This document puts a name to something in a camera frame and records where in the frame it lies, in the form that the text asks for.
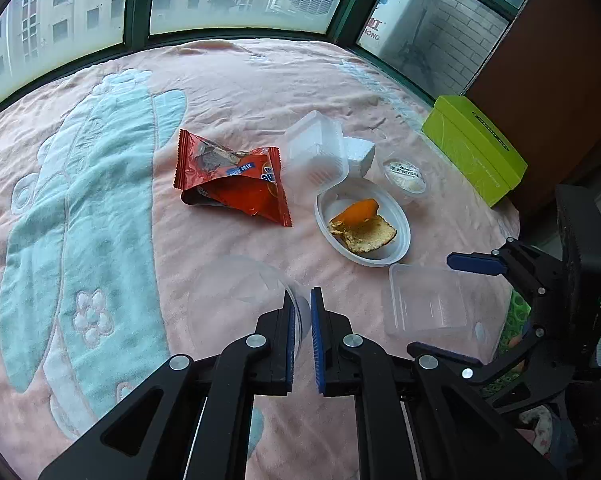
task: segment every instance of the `green box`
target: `green box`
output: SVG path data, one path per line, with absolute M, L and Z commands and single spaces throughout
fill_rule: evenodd
M 423 132 L 493 206 L 515 188 L 527 163 L 502 132 L 464 96 L 440 96 Z

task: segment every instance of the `metal rivet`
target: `metal rivet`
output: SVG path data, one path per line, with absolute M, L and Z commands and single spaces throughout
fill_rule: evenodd
M 169 360 L 169 367 L 172 370 L 184 370 L 187 366 L 189 366 L 189 357 L 186 355 L 174 355 Z
M 421 355 L 418 364 L 425 370 L 433 370 L 438 366 L 438 360 L 433 355 Z
M 267 338 L 264 335 L 260 335 L 260 334 L 251 334 L 248 338 L 247 338 L 247 346 L 251 347 L 251 348 L 260 348 L 261 346 L 263 346 L 265 343 L 267 343 Z
M 362 345 L 362 337 L 358 334 L 347 334 L 343 337 L 343 344 L 350 348 L 356 348 Z

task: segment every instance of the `snack bag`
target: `snack bag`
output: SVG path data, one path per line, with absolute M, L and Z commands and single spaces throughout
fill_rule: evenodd
M 188 205 L 218 205 L 260 215 L 285 227 L 292 217 L 280 181 L 278 148 L 232 152 L 180 130 L 174 187 Z

